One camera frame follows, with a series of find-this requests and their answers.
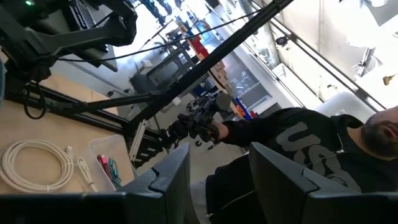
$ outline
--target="coiled white cable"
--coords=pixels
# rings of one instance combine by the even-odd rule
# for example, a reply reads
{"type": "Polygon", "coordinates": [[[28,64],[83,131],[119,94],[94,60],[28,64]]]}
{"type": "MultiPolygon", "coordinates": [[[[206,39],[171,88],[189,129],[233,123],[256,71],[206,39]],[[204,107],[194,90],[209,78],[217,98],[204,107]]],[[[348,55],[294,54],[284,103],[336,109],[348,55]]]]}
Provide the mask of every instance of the coiled white cable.
{"type": "Polygon", "coordinates": [[[93,178],[91,177],[90,169],[88,168],[87,162],[82,158],[79,157],[77,159],[77,166],[79,167],[83,177],[87,181],[87,184],[93,189],[94,192],[98,192],[98,189],[95,187],[93,178]]]}
{"type": "Polygon", "coordinates": [[[0,178],[12,188],[25,193],[49,193],[54,192],[68,183],[73,175],[73,156],[69,156],[59,147],[53,145],[51,142],[29,139],[19,141],[9,147],[1,157],[0,178]],[[53,154],[61,165],[60,178],[50,185],[39,185],[28,180],[23,179],[15,170],[15,159],[19,151],[26,147],[33,147],[43,149],[53,154]]]}

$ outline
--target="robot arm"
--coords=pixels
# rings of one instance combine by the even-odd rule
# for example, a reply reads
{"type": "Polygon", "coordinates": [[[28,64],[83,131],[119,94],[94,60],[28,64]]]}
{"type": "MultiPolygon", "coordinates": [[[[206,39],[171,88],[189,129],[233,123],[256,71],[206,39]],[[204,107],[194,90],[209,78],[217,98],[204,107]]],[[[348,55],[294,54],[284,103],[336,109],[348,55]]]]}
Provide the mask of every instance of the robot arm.
{"type": "Polygon", "coordinates": [[[40,82],[51,75],[50,67],[65,55],[65,49],[88,49],[93,45],[131,44],[136,36],[137,14],[125,1],[99,0],[113,10],[102,27],[47,35],[25,28],[32,21],[44,19],[49,14],[67,6],[69,0],[35,0],[31,5],[25,1],[3,0],[0,4],[0,45],[9,57],[7,70],[18,79],[13,82],[13,92],[34,80],[40,82]]]}
{"type": "Polygon", "coordinates": [[[163,134],[160,138],[167,147],[171,147],[174,142],[187,136],[193,139],[199,136],[201,140],[213,141],[215,144],[220,142],[218,128],[212,125],[213,117],[217,112],[229,108],[231,96],[218,91],[201,99],[201,102],[189,114],[179,114],[177,120],[167,130],[162,130],[163,134]]]}

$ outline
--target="wooden table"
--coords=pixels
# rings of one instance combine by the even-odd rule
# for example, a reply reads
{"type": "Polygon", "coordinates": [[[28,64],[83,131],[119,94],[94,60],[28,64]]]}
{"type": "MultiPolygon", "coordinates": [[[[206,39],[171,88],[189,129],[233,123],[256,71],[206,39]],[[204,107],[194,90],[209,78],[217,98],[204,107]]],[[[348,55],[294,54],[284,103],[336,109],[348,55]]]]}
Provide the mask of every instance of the wooden table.
{"type": "MultiPolygon", "coordinates": [[[[44,82],[44,85],[83,101],[106,98],[85,86],[56,75],[52,75],[44,82]]],[[[34,114],[39,112],[33,108],[29,109],[34,114]]],[[[115,108],[110,109],[110,111],[117,113],[115,108]]],[[[3,101],[2,103],[0,124],[0,136],[2,136],[0,138],[0,154],[11,144],[25,139],[43,139],[52,142],[61,149],[71,146],[75,156],[82,156],[88,161],[97,188],[103,189],[105,180],[102,178],[102,171],[95,172],[97,164],[89,162],[89,158],[95,158],[93,154],[90,154],[89,143],[94,139],[115,135],[114,133],[51,113],[47,113],[40,120],[33,120],[25,115],[22,105],[10,101],[3,101]]],[[[118,150],[117,153],[112,150],[109,152],[106,156],[112,157],[117,162],[122,185],[134,180],[127,150],[124,148],[124,150],[118,150]]],[[[50,184],[58,178],[61,172],[56,157],[39,149],[21,151],[16,158],[16,164],[16,171],[23,178],[36,184],[50,184]]],[[[85,186],[84,182],[82,183],[82,179],[76,174],[76,170],[71,181],[60,190],[60,192],[89,191],[90,189],[85,186]]],[[[12,189],[0,179],[0,194],[14,193],[20,192],[12,189]]]]}

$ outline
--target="metal clamp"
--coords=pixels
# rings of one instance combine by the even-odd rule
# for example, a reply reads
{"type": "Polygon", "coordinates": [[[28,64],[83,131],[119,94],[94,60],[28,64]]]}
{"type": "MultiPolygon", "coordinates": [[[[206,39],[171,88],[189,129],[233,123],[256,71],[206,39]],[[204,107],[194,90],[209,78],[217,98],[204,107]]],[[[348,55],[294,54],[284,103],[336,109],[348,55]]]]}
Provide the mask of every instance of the metal clamp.
{"type": "Polygon", "coordinates": [[[142,120],[137,128],[136,135],[134,136],[134,139],[132,140],[129,156],[130,156],[130,161],[134,162],[137,157],[137,153],[139,150],[139,146],[141,145],[142,138],[144,137],[145,129],[147,126],[147,120],[142,120]]]}

